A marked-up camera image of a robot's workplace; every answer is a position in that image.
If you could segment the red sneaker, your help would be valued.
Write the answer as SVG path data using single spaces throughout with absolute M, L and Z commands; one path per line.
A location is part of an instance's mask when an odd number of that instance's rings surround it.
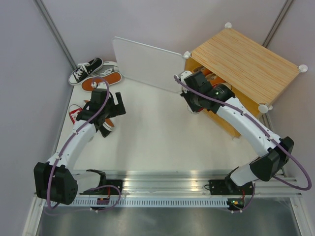
M 68 115 L 71 122 L 74 124 L 78 114 L 82 111 L 82 107 L 77 104 L 71 104 L 68 108 Z
M 209 85 L 209 88 L 207 89 L 200 88 L 198 92 L 207 97 L 216 99 L 221 102 L 226 102 L 228 99 L 235 97 L 234 92 L 231 89 L 229 89 L 228 86 L 224 84 L 219 84 L 215 87 L 212 87 L 211 85 Z M 189 98 L 188 98 L 189 106 L 194 113 L 201 112 L 202 110 L 205 109 L 207 111 L 211 111 L 214 114 L 216 114 L 218 109 L 221 106 L 223 106 L 223 104 L 221 103 L 208 100 L 191 91 L 188 92 L 188 94 L 189 94 Z

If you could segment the white cabinet door panel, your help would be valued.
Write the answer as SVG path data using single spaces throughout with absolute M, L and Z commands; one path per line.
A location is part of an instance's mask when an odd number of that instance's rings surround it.
M 114 37 L 112 45 L 125 78 L 174 93 L 180 91 L 173 76 L 184 71 L 186 60 L 181 54 L 121 37 Z

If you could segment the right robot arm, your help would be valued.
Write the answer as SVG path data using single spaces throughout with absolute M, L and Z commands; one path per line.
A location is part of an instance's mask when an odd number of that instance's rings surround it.
M 281 138 L 265 127 L 236 97 L 226 83 L 216 86 L 202 72 L 183 72 L 174 79 L 182 86 L 181 97 L 194 114 L 207 110 L 235 128 L 254 149 L 257 158 L 237 167 L 224 179 L 230 194 L 238 193 L 244 185 L 255 180 L 269 181 L 288 161 L 294 142 L 290 137 Z

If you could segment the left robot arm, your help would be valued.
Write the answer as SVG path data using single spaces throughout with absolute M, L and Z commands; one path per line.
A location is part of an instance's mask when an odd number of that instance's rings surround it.
M 120 92 L 96 88 L 89 102 L 78 113 L 71 134 L 62 148 L 45 163 L 38 162 L 33 170 L 37 197 L 48 203 L 70 205 L 77 194 L 94 191 L 101 195 L 107 190 L 107 177 L 103 171 L 87 169 L 73 174 L 73 168 L 86 144 L 97 132 L 104 132 L 109 118 L 126 114 Z

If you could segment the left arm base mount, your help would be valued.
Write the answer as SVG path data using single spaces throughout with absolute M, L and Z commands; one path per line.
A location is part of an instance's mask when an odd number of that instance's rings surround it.
M 88 169 L 75 178 L 78 181 L 80 195 L 117 195 L 123 189 L 122 179 L 108 179 L 106 173 L 100 170 Z

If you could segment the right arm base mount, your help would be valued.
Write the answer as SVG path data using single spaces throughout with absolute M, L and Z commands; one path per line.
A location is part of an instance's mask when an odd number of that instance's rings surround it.
M 253 194 L 253 183 L 236 185 L 230 179 L 211 179 L 203 188 L 210 191 L 211 196 L 249 196 Z

